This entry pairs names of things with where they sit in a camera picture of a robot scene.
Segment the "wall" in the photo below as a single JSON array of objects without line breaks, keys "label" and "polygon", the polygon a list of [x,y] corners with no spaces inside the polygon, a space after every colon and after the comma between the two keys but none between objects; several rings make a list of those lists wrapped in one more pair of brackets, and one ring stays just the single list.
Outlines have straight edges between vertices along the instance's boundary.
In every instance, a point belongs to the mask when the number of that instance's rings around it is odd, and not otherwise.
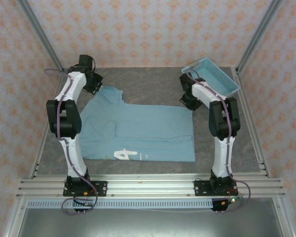
[{"label": "wall", "polygon": [[57,78],[14,0],[0,0],[0,236],[21,178],[27,178],[46,122],[45,103]]},{"label": "wall", "polygon": [[272,175],[285,179],[296,211],[296,0],[283,1],[241,80]]},{"label": "wall", "polygon": [[237,66],[271,0],[30,0],[62,64]]}]

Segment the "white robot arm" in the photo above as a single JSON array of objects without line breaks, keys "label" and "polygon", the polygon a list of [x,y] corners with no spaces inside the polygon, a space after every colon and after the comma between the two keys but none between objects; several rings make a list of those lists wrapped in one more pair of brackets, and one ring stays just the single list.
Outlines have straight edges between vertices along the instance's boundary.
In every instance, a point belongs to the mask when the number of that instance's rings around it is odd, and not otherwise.
[{"label": "white robot arm", "polygon": [[[74,101],[77,103],[77,99],[79,97],[79,94],[83,87],[86,85],[87,79],[85,77],[84,73],[81,72],[72,72],[69,73],[69,77],[67,78],[66,84],[64,85],[62,91],[59,93],[59,95],[55,98],[55,100],[60,101],[61,97],[64,95],[65,98],[63,99],[63,102],[66,102],[68,100]],[[74,138],[67,137],[66,138],[68,145],[69,145],[69,154],[70,158],[72,160],[72,163],[74,164],[76,170],[81,176],[84,176],[87,167],[83,162],[81,149],[80,149],[80,143],[79,143],[79,134],[77,134]],[[68,160],[68,154],[66,152],[66,143],[64,140],[59,140],[61,143],[67,165],[68,165],[68,176],[71,176],[73,178],[78,178],[79,176],[74,172],[73,168],[71,167],[69,160]]]},{"label": "white robot arm", "polygon": [[236,189],[231,175],[231,157],[233,142],[240,129],[237,101],[219,94],[202,78],[193,79],[191,75],[183,74],[180,82],[185,91],[181,102],[187,108],[195,111],[204,103],[209,109],[209,130],[215,141],[215,159],[208,186],[204,181],[201,184],[204,196],[226,195],[228,190]]},{"label": "white robot arm", "polygon": [[90,181],[87,167],[82,159],[79,143],[82,124],[76,106],[83,89],[95,94],[102,85],[103,77],[94,72],[95,68],[92,68],[92,65],[91,56],[80,55],[79,63],[68,69],[68,79],[62,91],[55,100],[48,100],[46,103],[50,130],[59,139],[68,165],[64,196],[76,197],[89,193],[92,187],[89,184],[98,186],[101,182]]}]

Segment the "gray marble surface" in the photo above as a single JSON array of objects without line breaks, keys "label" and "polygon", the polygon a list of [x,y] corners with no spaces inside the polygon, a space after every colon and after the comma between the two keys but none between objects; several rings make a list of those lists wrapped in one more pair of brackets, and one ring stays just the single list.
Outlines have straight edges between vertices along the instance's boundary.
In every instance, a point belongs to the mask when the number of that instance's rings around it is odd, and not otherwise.
[{"label": "gray marble surface", "polygon": [[[222,68],[231,78],[231,69]],[[183,90],[179,81],[181,68],[103,68],[96,72],[104,77],[103,84],[124,91],[129,104],[183,106]],[[92,94],[81,92],[77,102],[81,112]],[[233,172],[259,170],[246,120],[238,100],[241,128],[232,152]],[[214,139],[208,129],[208,109],[202,105],[193,112],[196,162],[160,162],[134,160],[87,160],[89,174],[163,174],[209,173],[214,163]],[[55,135],[48,132],[37,174],[67,174],[64,152]]]}]

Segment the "light blue t-shirt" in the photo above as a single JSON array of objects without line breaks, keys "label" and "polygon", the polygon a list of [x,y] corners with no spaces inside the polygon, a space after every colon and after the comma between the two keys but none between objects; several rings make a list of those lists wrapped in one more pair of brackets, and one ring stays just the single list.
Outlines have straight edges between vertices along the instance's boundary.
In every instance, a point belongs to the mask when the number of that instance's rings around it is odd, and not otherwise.
[{"label": "light blue t-shirt", "polygon": [[195,162],[192,111],[126,104],[122,94],[102,87],[80,114],[83,158]]}]

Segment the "aluminum frame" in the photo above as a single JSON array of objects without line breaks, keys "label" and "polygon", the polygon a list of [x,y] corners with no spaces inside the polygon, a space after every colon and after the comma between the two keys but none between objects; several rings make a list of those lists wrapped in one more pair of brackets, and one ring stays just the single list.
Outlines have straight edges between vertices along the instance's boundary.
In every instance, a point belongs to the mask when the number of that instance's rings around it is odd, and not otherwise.
[{"label": "aluminum frame", "polygon": [[33,30],[35,31],[37,37],[39,38],[40,42],[43,44],[47,54],[49,55],[50,59],[53,61],[54,65],[58,69],[63,69],[60,60],[58,59],[53,47],[51,46],[42,26],[40,25],[38,19],[36,18],[31,6],[29,5],[27,0],[17,0],[20,7],[22,8],[25,16],[29,20]]},{"label": "aluminum frame", "polygon": [[[285,237],[296,237],[294,222],[289,216],[289,206],[285,198],[285,189],[281,179],[268,178],[263,164],[261,172],[234,173],[236,179],[246,181],[252,189],[253,198],[272,198],[276,207],[277,217]],[[195,178],[208,179],[209,174],[153,174],[153,175],[96,175],[91,180],[107,180],[109,182],[106,197],[100,199],[182,199],[195,198],[193,181]],[[38,176],[34,179],[22,180],[17,193],[17,201],[11,215],[5,237],[18,236],[24,219],[29,199],[64,199],[62,196],[65,175]],[[238,184],[244,198],[248,196],[246,187]]]},{"label": "aluminum frame", "polygon": [[234,80],[236,81],[236,83],[240,87],[240,89],[238,90],[239,99],[240,99],[240,103],[241,103],[241,106],[243,108],[243,112],[244,112],[244,115],[245,115],[245,118],[246,118],[246,121],[247,121],[249,134],[250,134],[250,137],[251,137],[251,140],[252,140],[254,150],[256,152],[257,160],[260,161],[260,162],[263,162],[263,164],[265,166],[267,176],[272,177],[271,173],[269,172],[269,166],[268,166],[267,160],[264,158],[262,146],[261,146],[261,144],[259,142],[260,139],[259,139],[258,133],[256,131],[256,128],[255,128],[255,125],[254,125],[254,122],[253,122],[253,119],[252,119],[252,115],[251,115],[249,104],[248,104],[248,101],[247,101],[247,97],[246,97],[246,94],[245,94],[245,91],[244,91],[244,88],[243,88],[243,85],[242,85],[242,82],[241,82],[241,78],[237,74],[237,71],[236,71],[235,68],[231,68],[231,71],[232,71],[232,75],[233,75]]},{"label": "aluminum frame", "polygon": [[268,8],[265,16],[263,17],[257,31],[253,35],[244,55],[242,56],[239,65],[237,67],[237,73],[241,74],[243,69],[246,67],[250,57],[252,56],[253,52],[255,51],[257,45],[259,44],[260,40],[263,37],[264,32],[266,31],[267,27],[270,25],[273,17],[277,13],[278,8],[280,7],[283,0],[273,0],[270,7]]}]

